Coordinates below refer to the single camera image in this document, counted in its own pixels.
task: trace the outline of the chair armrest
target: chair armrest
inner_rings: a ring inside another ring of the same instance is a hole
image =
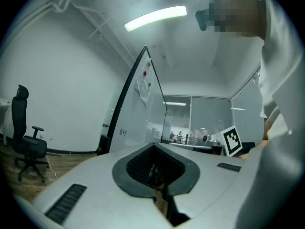
[[[38,144],[38,141],[27,138],[27,137],[23,137],[22,139],[23,139],[23,141],[30,143],[30,144]]]
[[[32,126],[32,128],[35,129],[35,130],[42,131],[42,132],[44,131],[44,129],[42,129],[42,128],[40,128],[40,127],[37,127],[37,126]]]

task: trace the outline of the power cord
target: power cord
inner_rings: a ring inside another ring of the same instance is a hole
[[[48,164],[49,164],[49,166],[50,166],[51,171],[53,171],[53,172],[55,173],[55,177],[58,179],[58,177],[57,177],[57,175],[56,175],[56,172],[55,172],[54,170],[52,170],[52,167],[51,167],[51,165],[50,165],[50,159],[49,159],[48,157],[46,157],[46,158],[48,159]]]

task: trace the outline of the ceiling light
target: ceiling light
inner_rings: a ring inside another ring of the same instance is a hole
[[[178,105],[178,106],[186,106],[185,103],[172,103],[172,102],[166,102],[167,105]]]
[[[146,25],[148,23],[159,21],[171,17],[178,17],[186,15],[186,7],[185,6],[175,6],[166,9],[157,10],[148,14],[145,14],[141,17],[138,17],[127,24],[125,24],[125,28],[127,31],[132,31],[140,26]]]
[[[231,108],[233,110],[245,110],[245,109],[241,109],[241,108]]]

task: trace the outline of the black and white marker board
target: black and white marker board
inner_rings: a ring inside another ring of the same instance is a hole
[[[166,114],[164,102],[151,56],[144,46],[114,110],[106,153],[161,142]]]
[[[237,129],[234,125],[212,135],[211,139],[217,140],[220,145],[224,146],[226,156],[233,156],[243,148]]]

